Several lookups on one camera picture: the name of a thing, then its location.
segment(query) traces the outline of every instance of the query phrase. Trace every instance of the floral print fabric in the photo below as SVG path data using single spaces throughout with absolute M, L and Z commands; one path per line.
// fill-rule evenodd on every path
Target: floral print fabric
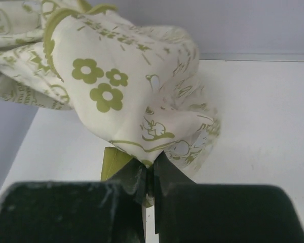
M 14 4 L 12 14 L 0 2 L 0 38 L 10 38 L 0 44 L 8 47 L 0 51 L 1 99 L 74 108 L 92 133 L 146 166 L 164 150 L 187 175 L 198 170 L 220 125 L 186 31 L 137 27 L 114 6 L 85 0 Z

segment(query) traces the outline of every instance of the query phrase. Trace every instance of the fabric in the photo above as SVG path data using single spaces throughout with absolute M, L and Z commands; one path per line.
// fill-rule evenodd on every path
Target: fabric
M 0 39 L 10 39 L 0 50 L 0 98 L 74 109 L 147 167 L 164 150 L 187 175 L 197 171 L 220 125 L 185 30 L 138 27 L 114 6 L 81 0 L 12 3 L 0 2 Z
M 106 181 L 123 168 L 133 157 L 114 147 L 106 147 L 101 170 L 101 181 Z

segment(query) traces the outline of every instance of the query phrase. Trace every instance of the flower illustration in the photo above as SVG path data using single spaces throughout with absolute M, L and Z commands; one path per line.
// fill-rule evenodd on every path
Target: flower illustration
M 118 89 L 112 89 L 109 84 L 100 84 L 90 91 L 90 98 L 97 101 L 97 109 L 100 112 L 108 112 L 110 109 L 121 110 L 123 108 L 123 94 Z
M 97 67 L 93 59 L 77 58 L 73 61 L 74 70 L 72 76 L 77 80 L 83 80 L 86 84 L 94 84 L 98 77 L 103 77 L 103 70 Z
M 116 68 L 106 72 L 106 77 L 110 80 L 110 84 L 113 86 L 127 86 L 128 76 Z

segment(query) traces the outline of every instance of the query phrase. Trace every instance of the white wall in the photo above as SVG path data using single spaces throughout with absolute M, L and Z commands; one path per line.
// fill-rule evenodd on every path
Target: white wall
M 0 187 L 36 111 L 35 107 L 0 101 Z
M 187 29 L 201 53 L 304 54 L 304 0 L 111 0 L 137 24 Z

